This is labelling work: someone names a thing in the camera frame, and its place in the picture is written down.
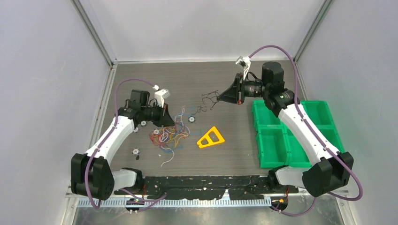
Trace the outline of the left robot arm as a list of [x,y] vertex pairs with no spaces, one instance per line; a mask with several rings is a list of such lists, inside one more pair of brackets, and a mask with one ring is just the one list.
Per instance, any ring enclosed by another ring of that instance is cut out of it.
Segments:
[[123,188],[139,194],[144,188],[144,178],[138,169],[124,167],[113,172],[111,161],[121,144],[142,122],[152,122],[157,127],[172,127],[174,120],[168,112],[165,99],[168,89],[154,93],[132,90],[123,107],[118,108],[112,123],[102,137],[84,154],[76,153],[71,159],[71,191],[74,194],[107,200],[113,192]]

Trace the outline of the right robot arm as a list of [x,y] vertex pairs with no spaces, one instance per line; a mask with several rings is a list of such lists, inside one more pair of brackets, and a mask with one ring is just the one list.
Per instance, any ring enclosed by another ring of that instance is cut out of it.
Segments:
[[246,97],[263,98],[264,105],[277,117],[306,153],[310,168],[279,166],[269,171],[268,187],[281,192],[287,185],[304,188],[313,197],[330,194],[349,183],[354,163],[349,152],[334,146],[311,121],[303,105],[292,90],[285,87],[284,70],[278,62],[265,62],[261,78],[247,78],[250,62],[238,60],[243,67],[232,85],[218,99],[232,104],[243,103]]

